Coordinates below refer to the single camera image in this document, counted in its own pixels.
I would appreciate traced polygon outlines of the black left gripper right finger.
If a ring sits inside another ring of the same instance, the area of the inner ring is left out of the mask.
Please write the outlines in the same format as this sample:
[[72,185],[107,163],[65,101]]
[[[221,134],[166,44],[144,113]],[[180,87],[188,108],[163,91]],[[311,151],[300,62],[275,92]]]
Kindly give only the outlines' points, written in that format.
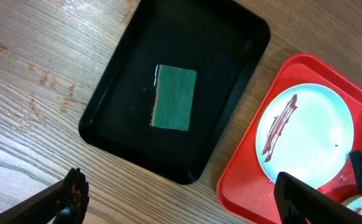
[[282,224],[362,224],[362,215],[286,172],[277,176],[274,197]]

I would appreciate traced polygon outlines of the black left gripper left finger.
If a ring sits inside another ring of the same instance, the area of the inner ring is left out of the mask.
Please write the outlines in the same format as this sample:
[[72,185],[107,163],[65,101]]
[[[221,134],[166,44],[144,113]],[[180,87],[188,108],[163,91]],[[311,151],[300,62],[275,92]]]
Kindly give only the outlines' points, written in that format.
[[89,185],[79,168],[18,205],[0,213],[0,224],[82,224],[89,203]]

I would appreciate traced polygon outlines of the green yellow sponge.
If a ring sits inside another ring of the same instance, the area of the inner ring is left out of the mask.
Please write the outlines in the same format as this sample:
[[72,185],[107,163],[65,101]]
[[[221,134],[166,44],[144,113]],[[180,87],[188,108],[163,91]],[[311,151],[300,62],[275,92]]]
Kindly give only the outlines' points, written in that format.
[[157,65],[155,102],[150,125],[161,129],[189,129],[197,71]]

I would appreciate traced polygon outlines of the red serving tray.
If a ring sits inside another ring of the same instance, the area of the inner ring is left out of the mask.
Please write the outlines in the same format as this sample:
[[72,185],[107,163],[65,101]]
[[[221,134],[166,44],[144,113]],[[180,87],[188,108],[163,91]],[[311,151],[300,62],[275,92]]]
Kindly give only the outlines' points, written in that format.
[[296,54],[272,82],[217,184],[221,207],[279,223],[274,188],[287,172],[336,202],[357,197],[351,151],[362,151],[362,88],[318,57]]

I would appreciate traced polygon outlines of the black water tray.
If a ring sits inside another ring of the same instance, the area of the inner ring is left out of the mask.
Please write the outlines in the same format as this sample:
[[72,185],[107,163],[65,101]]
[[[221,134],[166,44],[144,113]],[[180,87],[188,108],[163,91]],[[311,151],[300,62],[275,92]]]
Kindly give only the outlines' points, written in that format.
[[80,119],[81,138],[192,184],[269,41],[268,23],[235,1],[142,0]]

